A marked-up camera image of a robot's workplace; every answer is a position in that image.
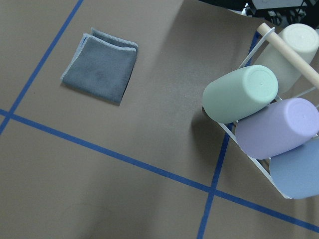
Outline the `lilac cup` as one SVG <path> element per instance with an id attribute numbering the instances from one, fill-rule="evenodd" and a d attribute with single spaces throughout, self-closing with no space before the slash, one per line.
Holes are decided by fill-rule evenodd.
<path id="1" fill-rule="evenodd" d="M 267 159 L 292 150 L 319 131 L 319 112 L 308 100 L 291 98 L 269 104 L 240 120 L 236 141 L 248 156 Z"/>

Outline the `blue cup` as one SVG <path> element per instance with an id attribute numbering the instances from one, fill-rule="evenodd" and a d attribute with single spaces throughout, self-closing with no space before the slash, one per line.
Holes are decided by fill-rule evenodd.
<path id="1" fill-rule="evenodd" d="M 275 186 L 292 199 L 304 199 L 319 194 L 319 139 L 274 156 L 270 160 L 270 175 Z"/>

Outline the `grey folded cloth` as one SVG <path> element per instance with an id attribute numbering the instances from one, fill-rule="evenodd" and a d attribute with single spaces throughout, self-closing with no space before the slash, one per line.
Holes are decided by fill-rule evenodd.
<path id="1" fill-rule="evenodd" d="M 137 56 L 137 43 L 95 28 L 84 33 L 61 82 L 75 90 L 119 105 Z"/>

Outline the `mint green cup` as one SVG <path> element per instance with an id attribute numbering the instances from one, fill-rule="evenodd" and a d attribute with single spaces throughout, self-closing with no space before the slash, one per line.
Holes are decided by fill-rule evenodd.
<path id="1" fill-rule="evenodd" d="M 275 74 L 262 65 L 232 71 L 211 82 L 202 95 L 207 115 L 218 123 L 232 123 L 267 106 L 277 95 Z"/>

